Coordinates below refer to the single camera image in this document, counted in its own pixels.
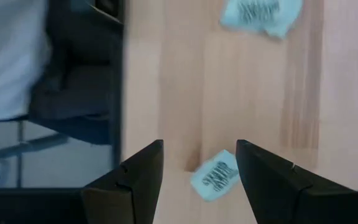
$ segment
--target wood grain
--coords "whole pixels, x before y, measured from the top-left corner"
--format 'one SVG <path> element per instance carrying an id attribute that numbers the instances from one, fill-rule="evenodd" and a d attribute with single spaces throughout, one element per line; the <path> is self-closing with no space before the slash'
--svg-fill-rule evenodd
<path id="1" fill-rule="evenodd" d="M 286 40 L 219 25 L 223 0 L 130 0 L 123 153 L 165 141 L 155 223 L 255 223 L 242 186 L 190 178 L 247 139 L 358 189 L 358 1 L 305 0 Z"/>

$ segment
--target wooden tabletop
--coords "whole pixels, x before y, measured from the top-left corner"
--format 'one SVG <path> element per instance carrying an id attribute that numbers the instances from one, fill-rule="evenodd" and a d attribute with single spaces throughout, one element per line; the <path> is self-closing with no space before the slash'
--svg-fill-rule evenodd
<path id="1" fill-rule="evenodd" d="M 255 223 L 241 184 L 204 202 L 190 177 L 246 139 L 358 190 L 358 1 L 305 0 L 285 40 L 219 25 L 223 0 L 129 0 L 125 158 L 165 141 L 155 223 Z"/>

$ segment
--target white shirt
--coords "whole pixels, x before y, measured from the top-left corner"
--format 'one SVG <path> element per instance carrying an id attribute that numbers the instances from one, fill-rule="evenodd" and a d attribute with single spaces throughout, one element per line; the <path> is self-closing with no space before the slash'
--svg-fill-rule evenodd
<path id="1" fill-rule="evenodd" d="M 48 59 L 46 0 L 0 0 L 0 119 L 27 113 Z"/>

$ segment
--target person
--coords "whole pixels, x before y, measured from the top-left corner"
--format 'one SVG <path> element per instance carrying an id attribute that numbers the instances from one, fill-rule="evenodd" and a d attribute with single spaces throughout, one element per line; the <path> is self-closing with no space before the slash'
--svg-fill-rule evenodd
<path id="1" fill-rule="evenodd" d="M 27 114 L 50 57 L 46 0 L 0 0 L 0 120 Z"/>

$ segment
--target light blue paper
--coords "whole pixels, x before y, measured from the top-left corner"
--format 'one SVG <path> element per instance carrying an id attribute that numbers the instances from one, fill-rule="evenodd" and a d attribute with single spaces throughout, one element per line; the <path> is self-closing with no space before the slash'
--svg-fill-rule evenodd
<path id="1" fill-rule="evenodd" d="M 283 39 L 302 5 L 303 0 L 227 0 L 221 24 Z"/>
<path id="2" fill-rule="evenodd" d="M 239 179 L 236 158 L 223 150 L 194 173 L 191 185 L 205 201 L 210 202 L 228 193 Z"/>

